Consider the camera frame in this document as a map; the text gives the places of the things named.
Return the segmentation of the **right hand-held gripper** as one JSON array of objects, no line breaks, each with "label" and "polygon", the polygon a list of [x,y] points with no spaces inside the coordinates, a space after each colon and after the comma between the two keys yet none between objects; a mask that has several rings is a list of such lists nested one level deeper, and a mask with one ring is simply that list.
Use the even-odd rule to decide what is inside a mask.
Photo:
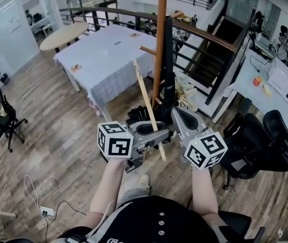
[{"label": "right hand-held gripper", "polygon": [[197,89],[192,84],[175,84],[178,105],[172,108],[171,117],[176,133],[181,139],[184,159],[199,170],[208,169],[220,162],[228,147],[219,132],[208,127],[195,113]]}]

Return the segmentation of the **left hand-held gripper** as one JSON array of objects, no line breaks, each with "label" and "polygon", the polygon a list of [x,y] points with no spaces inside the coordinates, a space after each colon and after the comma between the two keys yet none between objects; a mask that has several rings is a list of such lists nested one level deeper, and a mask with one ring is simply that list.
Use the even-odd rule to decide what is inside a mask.
[{"label": "left hand-held gripper", "polygon": [[157,131],[153,130],[147,107],[140,106],[128,112],[130,126],[117,121],[98,124],[97,145],[105,160],[125,158],[127,173],[143,164],[144,152],[158,148],[158,144],[170,141],[171,131],[163,122],[157,122]]}]

